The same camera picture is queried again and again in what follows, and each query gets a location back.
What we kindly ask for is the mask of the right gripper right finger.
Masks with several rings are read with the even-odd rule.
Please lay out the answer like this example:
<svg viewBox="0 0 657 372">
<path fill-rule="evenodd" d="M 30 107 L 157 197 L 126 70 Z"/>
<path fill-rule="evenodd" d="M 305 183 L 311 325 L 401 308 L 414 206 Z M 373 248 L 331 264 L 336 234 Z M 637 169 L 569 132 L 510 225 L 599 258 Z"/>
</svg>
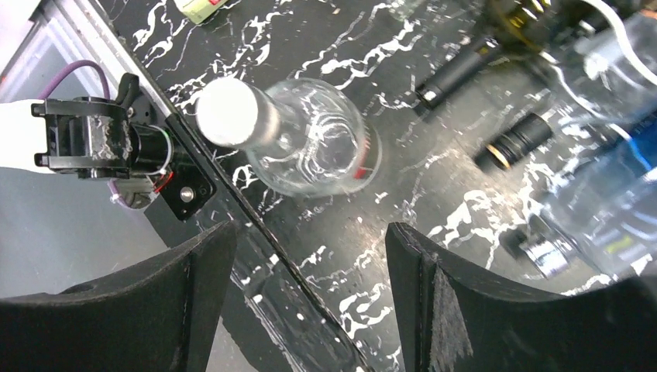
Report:
<svg viewBox="0 0 657 372">
<path fill-rule="evenodd" d="M 385 236 L 408 371 L 654 371 L 656 279 L 574 296 L 495 274 L 394 222 Z"/>
</svg>

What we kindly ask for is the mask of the round clear bottle white cap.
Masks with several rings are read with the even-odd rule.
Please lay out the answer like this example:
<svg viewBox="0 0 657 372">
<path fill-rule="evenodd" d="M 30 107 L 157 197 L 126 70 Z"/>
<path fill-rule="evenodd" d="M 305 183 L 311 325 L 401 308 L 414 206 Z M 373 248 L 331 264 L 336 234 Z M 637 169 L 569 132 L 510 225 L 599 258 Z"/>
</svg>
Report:
<svg viewBox="0 0 657 372">
<path fill-rule="evenodd" d="M 360 191 L 382 161 L 375 129 L 339 89 L 318 79 L 288 79 L 262 90 L 219 77 L 201 89 L 194 106 L 203 137 L 244 152 L 256 176 L 282 195 Z"/>
</svg>

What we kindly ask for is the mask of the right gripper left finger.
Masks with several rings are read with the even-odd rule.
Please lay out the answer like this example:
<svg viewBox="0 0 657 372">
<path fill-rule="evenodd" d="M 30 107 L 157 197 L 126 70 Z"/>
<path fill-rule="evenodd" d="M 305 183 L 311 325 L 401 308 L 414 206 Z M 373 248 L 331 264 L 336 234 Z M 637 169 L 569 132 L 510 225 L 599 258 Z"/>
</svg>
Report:
<svg viewBox="0 0 657 372">
<path fill-rule="evenodd" d="M 58 294 L 1 301 L 3 371 L 203 371 L 236 254 L 223 222 Z"/>
</svg>

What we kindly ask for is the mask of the square bottle brown label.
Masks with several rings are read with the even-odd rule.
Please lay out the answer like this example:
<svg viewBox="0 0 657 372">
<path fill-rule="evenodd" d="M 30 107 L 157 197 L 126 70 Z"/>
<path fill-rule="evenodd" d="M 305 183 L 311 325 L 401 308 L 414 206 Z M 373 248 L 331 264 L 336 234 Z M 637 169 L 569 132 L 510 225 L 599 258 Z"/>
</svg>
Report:
<svg viewBox="0 0 657 372">
<path fill-rule="evenodd" d="M 498 133 L 473 160 L 483 172 L 489 173 L 494 169 L 508 171 L 553 135 L 549 124 L 530 112 L 513 126 Z"/>
</svg>

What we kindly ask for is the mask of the white box red mark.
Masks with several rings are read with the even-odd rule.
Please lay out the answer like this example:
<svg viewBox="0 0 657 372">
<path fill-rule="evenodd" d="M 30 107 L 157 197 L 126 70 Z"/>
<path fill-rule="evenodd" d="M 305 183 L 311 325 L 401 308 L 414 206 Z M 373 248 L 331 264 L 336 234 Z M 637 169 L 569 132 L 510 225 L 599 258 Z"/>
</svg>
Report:
<svg viewBox="0 0 657 372">
<path fill-rule="evenodd" d="M 202 24 L 228 0 L 174 0 L 177 9 L 196 25 Z"/>
</svg>

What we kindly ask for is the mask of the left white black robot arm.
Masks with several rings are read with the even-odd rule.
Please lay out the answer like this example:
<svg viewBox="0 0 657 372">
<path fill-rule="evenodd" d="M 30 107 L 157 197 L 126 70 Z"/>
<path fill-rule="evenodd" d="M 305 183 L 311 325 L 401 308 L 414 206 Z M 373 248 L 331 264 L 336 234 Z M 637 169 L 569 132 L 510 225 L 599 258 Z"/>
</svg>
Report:
<svg viewBox="0 0 657 372">
<path fill-rule="evenodd" d="M 132 122 L 140 93 L 126 73 L 114 100 L 27 99 L 1 105 L 1 166 L 82 179 L 145 177 L 167 172 L 174 140 L 159 126 Z"/>
</svg>

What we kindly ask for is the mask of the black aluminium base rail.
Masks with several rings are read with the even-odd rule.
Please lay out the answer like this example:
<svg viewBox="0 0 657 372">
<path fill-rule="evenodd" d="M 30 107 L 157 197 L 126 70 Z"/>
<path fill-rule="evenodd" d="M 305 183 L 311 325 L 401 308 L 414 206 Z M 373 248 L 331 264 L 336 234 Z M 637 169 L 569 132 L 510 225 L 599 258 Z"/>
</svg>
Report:
<svg viewBox="0 0 657 372">
<path fill-rule="evenodd" d="M 73 26 L 112 83 L 124 73 L 139 78 L 140 119 L 165 125 L 182 141 L 190 164 L 200 171 L 201 189 L 191 213 L 177 217 L 181 189 L 190 176 L 175 177 L 145 215 L 154 230 L 173 247 L 204 235 L 217 225 L 234 230 L 235 258 L 228 279 L 211 284 L 223 295 L 215 328 L 210 371 L 366 371 L 354 342 L 299 281 L 287 259 L 247 212 L 225 172 L 217 165 L 191 125 L 172 106 L 99 1 L 56 1 L 53 7 Z"/>
</svg>

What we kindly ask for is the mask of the clear bottle black label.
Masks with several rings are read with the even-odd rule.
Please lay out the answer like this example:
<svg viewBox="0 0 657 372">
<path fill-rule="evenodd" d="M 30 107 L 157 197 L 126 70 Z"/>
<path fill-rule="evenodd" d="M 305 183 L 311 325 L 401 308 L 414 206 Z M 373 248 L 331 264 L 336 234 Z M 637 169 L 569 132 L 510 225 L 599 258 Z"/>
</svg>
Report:
<svg viewBox="0 0 657 372">
<path fill-rule="evenodd" d="M 591 1 L 609 29 L 574 43 L 554 66 L 549 101 L 538 116 L 553 129 L 627 124 L 656 110 L 656 13 L 621 19 L 603 1 Z"/>
</svg>

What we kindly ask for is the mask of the dark green wine bottle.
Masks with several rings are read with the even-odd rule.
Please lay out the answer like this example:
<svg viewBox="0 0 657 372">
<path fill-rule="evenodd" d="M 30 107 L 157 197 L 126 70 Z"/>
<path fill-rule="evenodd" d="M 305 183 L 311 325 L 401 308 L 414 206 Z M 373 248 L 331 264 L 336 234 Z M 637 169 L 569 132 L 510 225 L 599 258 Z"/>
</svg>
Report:
<svg viewBox="0 0 657 372">
<path fill-rule="evenodd" d="M 435 109 L 489 63 L 541 51 L 558 6 L 558 1 L 485 1 L 470 42 L 415 89 L 420 102 Z"/>
</svg>

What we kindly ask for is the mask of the blue glass bottle white cap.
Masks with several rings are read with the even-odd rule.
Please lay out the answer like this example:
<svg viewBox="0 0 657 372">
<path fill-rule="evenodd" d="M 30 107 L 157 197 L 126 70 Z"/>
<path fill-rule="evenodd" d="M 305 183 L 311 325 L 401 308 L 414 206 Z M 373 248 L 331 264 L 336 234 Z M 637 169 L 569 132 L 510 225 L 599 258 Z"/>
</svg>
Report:
<svg viewBox="0 0 657 372">
<path fill-rule="evenodd" d="M 656 124 L 639 124 L 542 199 L 511 253 L 547 278 L 575 260 L 608 276 L 656 257 Z"/>
</svg>

